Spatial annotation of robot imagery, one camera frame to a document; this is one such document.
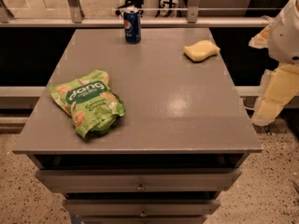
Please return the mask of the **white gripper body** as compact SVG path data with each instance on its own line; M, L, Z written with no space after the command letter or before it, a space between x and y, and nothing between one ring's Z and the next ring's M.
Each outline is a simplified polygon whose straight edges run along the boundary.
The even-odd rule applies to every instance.
M289 0L272 22L268 52L280 63L299 63L298 0Z

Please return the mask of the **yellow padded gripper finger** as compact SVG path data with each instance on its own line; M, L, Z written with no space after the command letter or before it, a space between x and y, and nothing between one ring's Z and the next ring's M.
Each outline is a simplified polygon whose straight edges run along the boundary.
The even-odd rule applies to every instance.
M250 40L249 46L255 49L267 49L270 28L271 25L265 26L260 33Z
M266 70L254 105L252 123L257 126L269 125L298 92L298 64L284 63L274 71Z

